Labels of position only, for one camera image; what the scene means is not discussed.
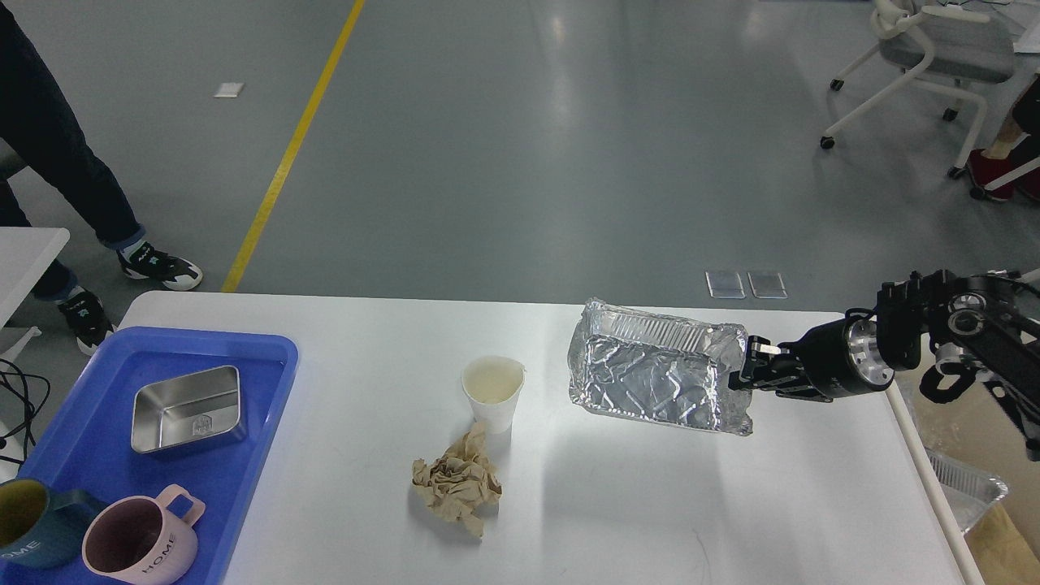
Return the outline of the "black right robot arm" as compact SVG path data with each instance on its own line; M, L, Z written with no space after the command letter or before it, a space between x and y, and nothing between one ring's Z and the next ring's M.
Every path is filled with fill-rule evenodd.
M959 277L947 270L885 282L870 310L851 308L798 340L751 336L734 390L830 403L887 390L899 371L934 355L920 393L933 403L959 399L973 383L987 388L1038 459L1038 320L1017 307L1017 292L1037 295L1018 271Z

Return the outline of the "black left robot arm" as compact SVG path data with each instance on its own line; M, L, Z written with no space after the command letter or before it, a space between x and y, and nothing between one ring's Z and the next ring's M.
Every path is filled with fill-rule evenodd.
M2 462L21 467L37 446L34 423L49 402L53 385L44 375L26 373L11 360L1 359L2 407L12 407L2 421L12 423L2 431Z

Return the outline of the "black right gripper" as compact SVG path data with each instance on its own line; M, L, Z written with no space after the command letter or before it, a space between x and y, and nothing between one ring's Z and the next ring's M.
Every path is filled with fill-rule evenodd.
M776 397L832 403L840 397L884 392L895 372L879 349L877 324L869 316L846 316L808 330L799 340L775 345L749 336L746 375L729 375L728 388L765 390Z

